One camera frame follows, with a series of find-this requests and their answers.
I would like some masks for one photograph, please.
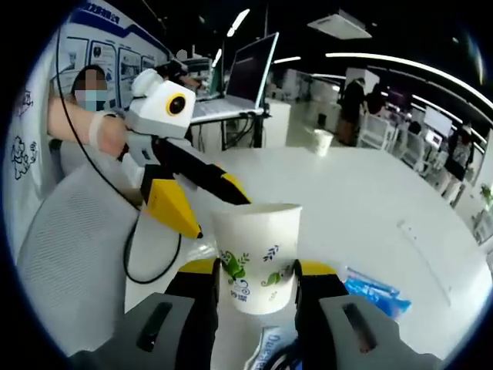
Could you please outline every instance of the white camera housing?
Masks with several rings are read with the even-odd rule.
[[[132,84],[135,99],[126,114],[127,126],[136,133],[159,137],[183,138],[190,125],[195,93],[171,81],[165,81],[154,69],[141,72]],[[177,99],[184,106],[173,106]]]

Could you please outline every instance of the laptop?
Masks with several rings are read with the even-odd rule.
[[[274,33],[238,50],[226,96],[196,103],[191,123],[228,119],[241,113],[261,114],[263,88],[278,38],[279,33]]]

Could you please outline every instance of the camera lens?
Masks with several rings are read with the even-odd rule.
[[[169,112],[173,115],[181,113],[181,111],[185,108],[185,97],[184,96],[176,96],[171,102],[169,102]]]

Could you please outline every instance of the laptop screen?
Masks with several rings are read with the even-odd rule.
[[[273,34],[236,52],[226,94],[260,103],[277,36]]]

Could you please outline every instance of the ceiling light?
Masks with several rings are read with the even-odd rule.
[[[420,111],[426,112],[426,109],[423,108],[422,106],[419,106],[418,104],[411,103],[411,106],[413,106],[416,109],[419,109]]]
[[[346,79],[346,76],[325,75],[323,73],[312,73],[310,76],[312,76],[312,77],[324,77],[326,79]]]
[[[222,49],[217,50],[216,58],[214,59],[213,65],[212,65],[213,68],[216,68],[217,62],[219,62],[219,59],[221,58],[221,55],[222,54],[223,54],[223,50]]]
[[[443,77],[444,79],[448,79],[449,81],[452,81],[453,83],[459,85],[460,87],[466,89],[469,91],[471,94],[476,96],[478,99],[480,99],[484,104],[489,106],[493,110],[493,102],[488,99],[486,96],[481,94],[479,91],[477,91],[475,88],[472,86],[468,85],[464,81],[458,79],[457,77],[453,77],[452,75],[449,75],[446,72],[441,71],[440,69],[436,69],[430,66],[426,66],[425,64],[414,62],[412,60],[408,59],[402,59],[402,58],[397,58],[395,56],[389,56],[389,55],[380,55],[380,54],[370,54],[366,52],[328,52],[325,54],[327,58],[369,58],[369,59],[379,59],[379,60],[386,60],[388,62],[396,62],[400,64],[405,64],[408,66],[416,67],[419,69],[423,69],[425,71],[434,73],[435,75],[438,75],[440,77]]]
[[[423,102],[424,104],[428,104],[429,106],[435,108],[436,110],[439,110],[442,113],[445,113],[447,116],[451,117],[452,119],[455,119],[457,122],[463,123],[462,119],[460,119],[459,117],[448,112],[446,109],[443,109],[441,106],[437,106],[436,104],[434,104],[434,103],[432,103],[426,99],[423,99],[420,96],[414,95],[414,94],[413,94],[413,98],[415,98],[416,100],[419,100],[420,102]]]
[[[293,62],[295,60],[300,60],[300,56],[291,56],[290,58],[278,59],[274,60],[274,64],[285,63],[285,62]]]
[[[363,22],[339,10],[336,14],[308,23],[308,27],[327,33],[339,40],[370,39]]]
[[[241,22],[243,22],[243,20],[245,19],[245,17],[248,15],[248,13],[250,13],[250,10],[249,9],[245,9],[243,10],[237,17],[236,19],[234,20],[233,22],[233,25],[231,27],[233,27],[234,29],[238,29],[238,27],[240,27],[241,25]]]
[[[227,37],[233,37],[234,35],[234,32],[238,29],[238,27],[240,27],[241,25],[241,22],[243,22],[243,20],[245,19],[245,17],[248,15],[248,13],[250,13],[250,10],[249,9],[245,9],[243,10],[237,17],[236,19],[234,20],[233,24],[231,25],[231,28],[230,30],[228,31],[228,33],[226,34]]]
[[[474,143],[475,147],[477,150],[479,150],[481,152],[481,154],[485,154],[485,150],[483,148],[481,148],[478,143]]]

